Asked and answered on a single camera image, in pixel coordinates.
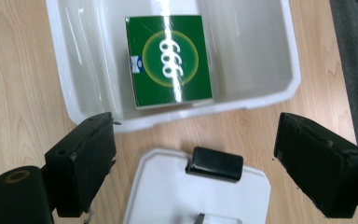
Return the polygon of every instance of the white plastic bin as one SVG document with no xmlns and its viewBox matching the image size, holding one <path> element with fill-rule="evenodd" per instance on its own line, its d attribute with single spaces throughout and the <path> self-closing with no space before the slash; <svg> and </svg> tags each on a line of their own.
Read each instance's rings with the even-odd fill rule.
<svg viewBox="0 0 358 224">
<path fill-rule="evenodd" d="M 111 111 L 131 132 L 175 119 L 290 99 L 300 84 L 288 0 L 47 0 L 63 98 L 71 120 Z M 213 100 L 137 110 L 126 16 L 200 14 Z"/>
</svg>

